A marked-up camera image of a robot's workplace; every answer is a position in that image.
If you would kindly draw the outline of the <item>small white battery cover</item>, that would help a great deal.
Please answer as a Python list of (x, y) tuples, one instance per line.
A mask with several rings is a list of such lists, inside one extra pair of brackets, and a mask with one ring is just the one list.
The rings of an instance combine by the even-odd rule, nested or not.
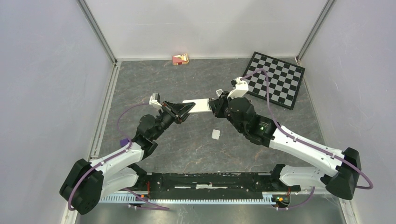
[(212, 134), (211, 134), (211, 138), (218, 140), (220, 137), (220, 130), (217, 129), (213, 129)]

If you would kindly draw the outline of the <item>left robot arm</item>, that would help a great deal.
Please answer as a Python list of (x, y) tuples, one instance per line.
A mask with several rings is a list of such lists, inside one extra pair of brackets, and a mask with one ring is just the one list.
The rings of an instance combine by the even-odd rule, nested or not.
[(93, 161), (76, 161), (62, 184), (59, 194), (67, 201), (68, 210), (84, 215), (90, 212), (100, 199), (120, 189), (143, 189), (145, 175), (134, 171), (130, 165), (150, 156), (158, 144), (155, 142), (173, 123), (181, 124), (196, 104), (157, 104), (159, 114), (146, 114), (139, 120), (136, 134), (128, 137), (127, 144), (119, 150)]

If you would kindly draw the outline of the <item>white remote red buttons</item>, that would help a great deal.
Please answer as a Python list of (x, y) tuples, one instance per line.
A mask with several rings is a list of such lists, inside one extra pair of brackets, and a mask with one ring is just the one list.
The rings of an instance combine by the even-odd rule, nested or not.
[(189, 114), (192, 113), (203, 113), (203, 112), (211, 112), (211, 108), (209, 105), (209, 98), (201, 98), (201, 99), (192, 99), (192, 100), (184, 100), (182, 103), (195, 103), (195, 105), (189, 110)]

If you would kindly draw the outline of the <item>slim white remote control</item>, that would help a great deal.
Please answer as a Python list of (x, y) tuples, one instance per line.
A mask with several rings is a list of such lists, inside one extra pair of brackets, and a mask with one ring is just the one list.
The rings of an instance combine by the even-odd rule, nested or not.
[(216, 96), (217, 96), (218, 98), (220, 98), (220, 96), (221, 96), (222, 93), (223, 93), (223, 90), (222, 90), (222, 89), (218, 89), (218, 90), (215, 91), (215, 93), (216, 93)]

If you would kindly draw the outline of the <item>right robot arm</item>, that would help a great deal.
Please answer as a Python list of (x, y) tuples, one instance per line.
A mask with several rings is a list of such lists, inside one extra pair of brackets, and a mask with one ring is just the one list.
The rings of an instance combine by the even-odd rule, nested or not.
[(330, 148), (293, 133), (278, 122), (257, 114), (245, 97), (231, 99), (224, 92), (218, 98), (209, 99), (208, 104), (216, 118), (227, 119), (251, 143), (280, 150), (311, 164), (309, 168), (277, 166), (269, 181), (273, 189), (308, 185), (323, 187), (345, 200), (353, 199), (361, 171), (357, 150)]

